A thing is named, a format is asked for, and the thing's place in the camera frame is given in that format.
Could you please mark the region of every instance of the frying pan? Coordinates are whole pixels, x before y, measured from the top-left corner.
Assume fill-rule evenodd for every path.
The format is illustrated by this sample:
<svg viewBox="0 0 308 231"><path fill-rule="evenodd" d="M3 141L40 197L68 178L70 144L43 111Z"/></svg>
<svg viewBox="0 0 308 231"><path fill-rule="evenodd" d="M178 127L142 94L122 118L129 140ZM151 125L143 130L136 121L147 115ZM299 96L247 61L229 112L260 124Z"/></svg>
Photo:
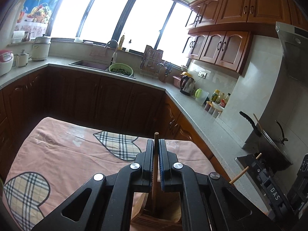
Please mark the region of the frying pan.
<svg viewBox="0 0 308 231"><path fill-rule="evenodd" d="M263 159L268 163L268 165L275 171L282 171L287 169L292 165L292 161L286 152L284 145L285 141L288 141L284 137L284 132L278 121L276 123L279 125L282 132L282 139L273 140L269 135L263 130L260 131L254 121L246 115L244 112L240 111L240 115L249 121L251 126L254 129L255 134L259 137L258 140L258 149L262 153Z"/></svg>

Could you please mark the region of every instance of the faucet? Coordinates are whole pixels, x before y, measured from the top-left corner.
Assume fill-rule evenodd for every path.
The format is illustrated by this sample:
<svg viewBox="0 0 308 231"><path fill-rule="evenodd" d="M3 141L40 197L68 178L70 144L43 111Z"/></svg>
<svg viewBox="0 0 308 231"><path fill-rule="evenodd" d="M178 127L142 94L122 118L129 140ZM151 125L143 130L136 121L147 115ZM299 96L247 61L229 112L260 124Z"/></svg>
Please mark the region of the faucet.
<svg viewBox="0 0 308 231"><path fill-rule="evenodd" d="M115 63L116 62L116 57L117 57L117 50L118 50L118 47L119 47L119 44L118 44L118 42L116 41L116 40L110 40L109 42L107 42L107 44L105 45L105 48L107 47L107 45L109 44L109 43L111 43L112 41L115 41L116 42L116 50L115 50L115 52L113 53L113 55L112 55L112 58L111 58L111 62L110 62L110 65L112 65L113 63Z"/></svg>

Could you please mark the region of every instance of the window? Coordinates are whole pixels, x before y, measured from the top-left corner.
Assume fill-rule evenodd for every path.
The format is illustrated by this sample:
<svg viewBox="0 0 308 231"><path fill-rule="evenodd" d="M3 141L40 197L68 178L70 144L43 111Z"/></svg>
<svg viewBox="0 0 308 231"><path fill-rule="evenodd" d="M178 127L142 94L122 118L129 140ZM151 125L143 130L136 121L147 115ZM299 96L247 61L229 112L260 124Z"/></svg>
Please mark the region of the window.
<svg viewBox="0 0 308 231"><path fill-rule="evenodd" d="M128 0L95 0L81 31L81 39L107 43Z"/></svg>
<svg viewBox="0 0 308 231"><path fill-rule="evenodd" d="M146 45L155 46L160 30L173 4L172 0L136 0L121 35L130 49L144 52Z"/></svg>
<svg viewBox="0 0 308 231"><path fill-rule="evenodd" d="M165 30L157 49L164 51L163 59L178 66L186 65L187 55L183 54L183 48L187 40L185 24L190 15L190 9L177 3L167 22Z"/></svg>
<svg viewBox="0 0 308 231"><path fill-rule="evenodd" d="M91 0L63 0L52 27L51 37L75 38Z"/></svg>

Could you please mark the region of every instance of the wall outlet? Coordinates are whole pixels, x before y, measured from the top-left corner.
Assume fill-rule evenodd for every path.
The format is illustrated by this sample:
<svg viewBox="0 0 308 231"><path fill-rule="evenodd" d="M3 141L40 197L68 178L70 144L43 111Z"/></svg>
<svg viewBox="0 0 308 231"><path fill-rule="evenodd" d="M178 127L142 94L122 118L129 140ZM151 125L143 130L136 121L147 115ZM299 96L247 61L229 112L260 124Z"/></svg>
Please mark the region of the wall outlet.
<svg viewBox="0 0 308 231"><path fill-rule="evenodd" d="M198 76L200 76L201 78L205 79L206 78L207 73L206 72L202 72L200 71Z"/></svg>

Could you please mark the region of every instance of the kitchen sink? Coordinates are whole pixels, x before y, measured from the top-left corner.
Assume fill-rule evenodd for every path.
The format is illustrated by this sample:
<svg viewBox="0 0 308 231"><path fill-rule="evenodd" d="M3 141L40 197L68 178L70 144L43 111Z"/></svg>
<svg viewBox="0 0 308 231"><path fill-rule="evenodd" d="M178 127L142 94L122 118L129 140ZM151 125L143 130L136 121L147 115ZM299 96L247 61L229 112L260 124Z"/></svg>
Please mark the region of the kitchen sink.
<svg viewBox="0 0 308 231"><path fill-rule="evenodd" d="M101 70L101 71L105 71L105 72L108 72L108 73L112 73L112 72L109 71L109 65L101 64L101 63L97 63L97 62L92 62L92 61L77 61L77 62L74 62L74 63L69 64L69 65L86 67L86 68L91 68L91 69L96 69L96 70ZM132 76L123 75L123 74L120 74L120 73L116 73L116 74L136 79L134 74Z"/></svg>

